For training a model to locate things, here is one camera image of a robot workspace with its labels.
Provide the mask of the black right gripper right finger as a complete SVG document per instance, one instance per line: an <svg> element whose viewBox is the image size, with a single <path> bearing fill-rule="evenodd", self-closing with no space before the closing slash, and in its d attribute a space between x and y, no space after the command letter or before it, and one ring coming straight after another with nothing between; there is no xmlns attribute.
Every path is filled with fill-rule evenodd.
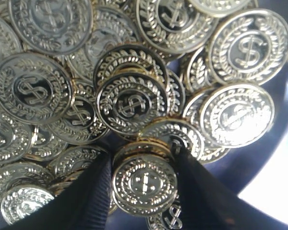
<svg viewBox="0 0 288 230"><path fill-rule="evenodd" d="M285 202L285 168L280 161L269 177L262 169L273 158L282 141L259 140L231 149L210 169L194 157L182 154L177 162L178 192L185 230L288 230L288 224L253 206L256 198L267 200L269 211L288 214Z"/></svg>

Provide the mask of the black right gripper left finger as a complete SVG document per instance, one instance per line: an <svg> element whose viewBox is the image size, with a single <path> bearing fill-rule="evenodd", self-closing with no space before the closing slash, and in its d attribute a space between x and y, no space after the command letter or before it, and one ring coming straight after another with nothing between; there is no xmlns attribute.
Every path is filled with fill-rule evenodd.
<svg viewBox="0 0 288 230"><path fill-rule="evenodd" d="M7 230L103 230L110 204L111 155L101 153L54 200Z"/></svg>

